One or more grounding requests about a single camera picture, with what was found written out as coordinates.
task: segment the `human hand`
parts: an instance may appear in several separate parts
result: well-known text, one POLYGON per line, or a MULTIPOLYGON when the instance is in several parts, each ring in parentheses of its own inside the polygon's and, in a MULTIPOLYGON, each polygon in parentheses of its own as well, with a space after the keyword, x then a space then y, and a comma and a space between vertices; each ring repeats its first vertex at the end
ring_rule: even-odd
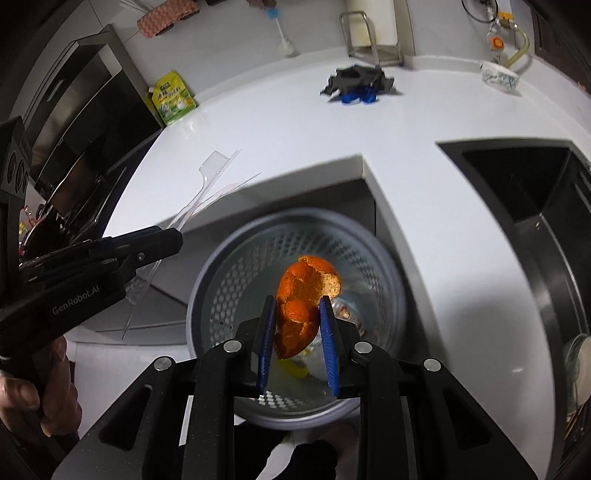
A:
POLYGON ((51 344, 51 371, 43 398, 35 386, 19 378, 0 377, 0 420, 22 440, 39 445, 39 434, 65 435, 75 432, 82 421, 78 390, 70 377, 66 339, 51 344), (31 425, 25 413, 43 409, 40 422, 31 425))

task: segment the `white floor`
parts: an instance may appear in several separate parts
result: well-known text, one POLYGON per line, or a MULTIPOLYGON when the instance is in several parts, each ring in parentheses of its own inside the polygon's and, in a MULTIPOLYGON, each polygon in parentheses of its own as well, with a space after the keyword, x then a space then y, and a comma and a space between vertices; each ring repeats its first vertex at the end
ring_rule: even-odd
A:
MULTIPOLYGON (((76 362, 74 383, 78 389, 78 401, 83 410, 82 425, 79 429, 81 436, 155 358, 168 355, 177 362, 190 358, 186 345, 103 345, 71 340, 68 341, 67 354, 71 361, 76 362)), ((183 438, 186 437, 186 427, 187 417, 181 434, 181 443, 184 443, 183 438)), ((290 434, 273 450, 258 480, 275 478, 289 463, 295 446, 318 436, 316 432, 308 430, 290 434)), ((339 462, 337 479, 353 480, 356 476, 356 462, 356 455, 339 462)))

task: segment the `silver screw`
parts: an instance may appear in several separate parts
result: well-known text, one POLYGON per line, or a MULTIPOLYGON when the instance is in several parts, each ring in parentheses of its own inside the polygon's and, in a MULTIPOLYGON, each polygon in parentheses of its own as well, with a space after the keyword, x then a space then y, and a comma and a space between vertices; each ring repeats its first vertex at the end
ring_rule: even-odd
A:
POLYGON ((223 349, 228 353, 237 352, 242 348, 242 344, 238 340, 228 340, 223 344, 223 349))
POLYGON ((423 366, 430 372, 439 372, 441 370, 441 364, 434 358, 427 358, 423 362, 423 366))
POLYGON ((157 358, 154 362, 154 368, 159 372, 163 372, 164 370, 168 370, 173 364, 173 361, 168 358, 167 356, 161 356, 157 358))
POLYGON ((370 353, 373 348, 371 343, 368 342, 357 342, 355 344, 355 351, 357 353, 370 353))

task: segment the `white bowl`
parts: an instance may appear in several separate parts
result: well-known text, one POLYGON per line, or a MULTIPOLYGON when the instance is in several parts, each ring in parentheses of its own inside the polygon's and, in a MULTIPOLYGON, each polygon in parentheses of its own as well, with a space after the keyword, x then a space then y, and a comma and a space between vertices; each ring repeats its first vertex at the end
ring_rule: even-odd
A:
POLYGON ((513 70, 491 61, 483 61, 480 72, 485 83, 506 92, 514 90, 519 82, 519 75, 513 70))

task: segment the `blue object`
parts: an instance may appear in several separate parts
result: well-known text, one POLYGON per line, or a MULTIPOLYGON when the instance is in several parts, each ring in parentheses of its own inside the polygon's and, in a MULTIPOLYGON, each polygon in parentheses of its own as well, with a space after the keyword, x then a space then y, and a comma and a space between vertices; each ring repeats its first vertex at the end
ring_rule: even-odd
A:
POLYGON ((276 18, 279 18, 279 10, 276 8, 267 8, 267 16, 271 20, 275 20, 276 18))
POLYGON ((339 360, 336 354, 335 340, 330 326, 330 314, 332 307, 330 302, 320 300, 320 335, 322 336, 322 350, 324 353, 324 364, 326 365, 326 377, 329 382, 330 391, 334 397, 340 393, 339 360))
POLYGON ((353 103, 357 99, 363 103, 374 103, 378 99, 378 91, 373 87, 358 87, 340 96, 343 103, 353 103))
POLYGON ((269 370, 271 369, 271 354, 273 353, 273 335, 277 323, 277 301, 273 299, 267 318, 265 319, 265 334, 259 352, 259 372, 256 379, 256 391, 263 395, 267 389, 269 370))

